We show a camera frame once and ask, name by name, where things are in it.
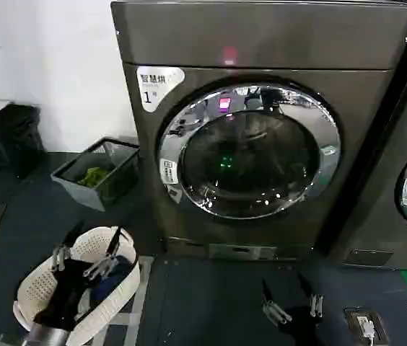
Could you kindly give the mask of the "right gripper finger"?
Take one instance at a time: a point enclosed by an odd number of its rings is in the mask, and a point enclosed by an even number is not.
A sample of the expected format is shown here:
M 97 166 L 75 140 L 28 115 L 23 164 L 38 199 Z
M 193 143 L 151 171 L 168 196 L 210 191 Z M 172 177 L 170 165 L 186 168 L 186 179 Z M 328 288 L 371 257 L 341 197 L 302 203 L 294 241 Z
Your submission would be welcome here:
M 287 324 L 292 317 L 285 312 L 274 300 L 267 282 L 262 279 L 263 286 L 263 313 L 273 324 Z
M 312 283 L 301 273 L 297 273 L 300 285 L 310 300 L 310 316 L 323 318 L 323 295 L 316 292 Z

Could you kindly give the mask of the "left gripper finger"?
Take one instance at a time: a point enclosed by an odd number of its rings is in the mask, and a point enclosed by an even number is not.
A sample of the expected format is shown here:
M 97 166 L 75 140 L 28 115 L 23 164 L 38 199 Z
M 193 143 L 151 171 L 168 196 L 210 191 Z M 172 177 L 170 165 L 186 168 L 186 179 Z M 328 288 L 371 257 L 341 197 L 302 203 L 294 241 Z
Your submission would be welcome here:
M 71 248 L 81 234 L 83 223 L 78 222 L 67 235 L 64 240 L 53 250 L 53 271 L 64 271 L 65 261 L 71 258 Z
M 83 272 L 84 278 L 106 278 L 109 276 L 118 263 L 116 256 L 120 246 L 120 236 L 121 227 L 118 226 L 110 240 L 105 256 Z

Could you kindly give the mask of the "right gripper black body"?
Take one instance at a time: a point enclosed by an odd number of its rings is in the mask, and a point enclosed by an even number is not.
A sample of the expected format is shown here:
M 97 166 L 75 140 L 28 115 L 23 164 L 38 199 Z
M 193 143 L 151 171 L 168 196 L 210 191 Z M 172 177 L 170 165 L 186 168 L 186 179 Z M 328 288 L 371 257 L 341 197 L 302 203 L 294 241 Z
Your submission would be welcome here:
M 320 318 L 312 316 L 310 307 L 295 306 L 285 310 L 292 318 L 286 324 L 281 324 L 281 332 L 289 335 L 295 341 L 295 345 L 314 345 L 320 344 L 318 336 L 318 325 Z

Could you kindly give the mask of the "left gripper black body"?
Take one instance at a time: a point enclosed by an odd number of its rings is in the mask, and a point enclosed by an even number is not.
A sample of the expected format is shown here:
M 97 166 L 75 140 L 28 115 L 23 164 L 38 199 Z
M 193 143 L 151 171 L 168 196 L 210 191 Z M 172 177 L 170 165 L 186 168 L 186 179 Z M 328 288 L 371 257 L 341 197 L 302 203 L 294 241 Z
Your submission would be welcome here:
M 50 328 L 73 330 L 79 302 L 89 287 L 84 272 L 90 266 L 88 262 L 66 262 L 64 270 L 53 272 L 56 289 L 48 305 L 36 314 L 33 321 Z

